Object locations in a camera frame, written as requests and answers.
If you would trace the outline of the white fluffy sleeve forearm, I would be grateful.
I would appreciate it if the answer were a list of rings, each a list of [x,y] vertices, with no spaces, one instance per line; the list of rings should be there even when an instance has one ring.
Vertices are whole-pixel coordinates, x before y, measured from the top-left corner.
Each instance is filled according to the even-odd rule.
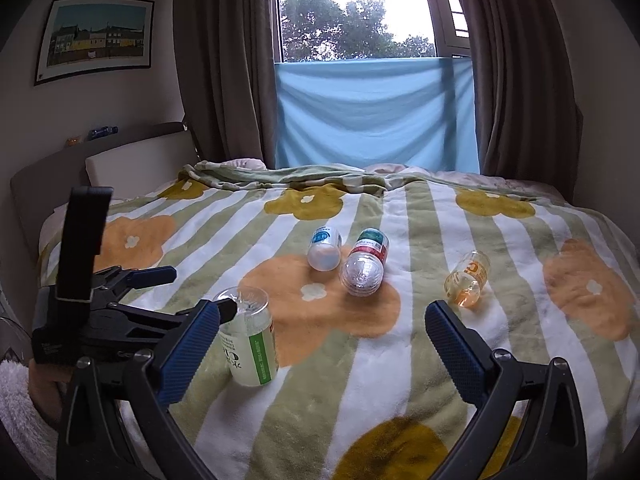
[[[32,403],[28,365],[1,363],[1,422],[32,471],[41,479],[54,479],[58,426],[47,424]]]

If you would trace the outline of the person left hand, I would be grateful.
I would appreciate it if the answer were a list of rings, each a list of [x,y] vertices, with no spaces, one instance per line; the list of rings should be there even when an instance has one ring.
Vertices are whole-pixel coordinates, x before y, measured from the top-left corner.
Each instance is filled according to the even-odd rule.
[[[63,393],[60,385],[67,385],[73,369],[55,364],[28,364],[28,394],[36,410],[50,426],[58,426],[63,411]]]

